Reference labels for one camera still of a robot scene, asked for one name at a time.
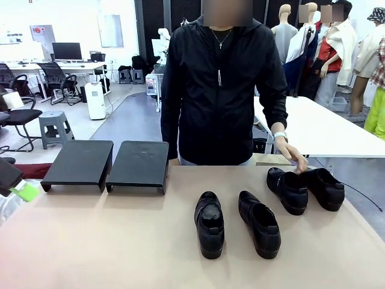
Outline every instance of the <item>white air purifier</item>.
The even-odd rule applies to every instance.
[[[84,86],[84,90],[90,119],[104,119],[106,117],[106,106],[104,104],[102,84],[100,82],[89,82]]]

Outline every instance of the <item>neon green pants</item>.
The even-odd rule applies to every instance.
[[[385,140],[385,89],[377,88],[365,130]]]

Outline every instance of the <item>necklace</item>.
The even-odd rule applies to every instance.
[[[227,33],[226,37],[222,40],[222,42],[219,41],[217,35],[215,35],[214,31],[211,30],[212,33],[214,34],[215,38],[216,38],[216,39],[218,40],[218,42],[219,42],[219,49],[222,49],[222,43],[227,39],[227,36],[229,36],[229,34],[231,33],[232,30],[233,30],[233,28],[230,29],[229,33]]]

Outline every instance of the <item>plaid shirt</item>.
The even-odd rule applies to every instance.
[[[375,85],[385,89],[385,38],[382,38],[380,42],[378,57],[380,58],[380,63],[372,74],[371,81],[373,81]]]

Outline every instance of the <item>zipper pull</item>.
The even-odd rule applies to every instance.
[[[220,69],[218,69],[218,84],[219,84],[219,86],[222,86],[221,70]]]

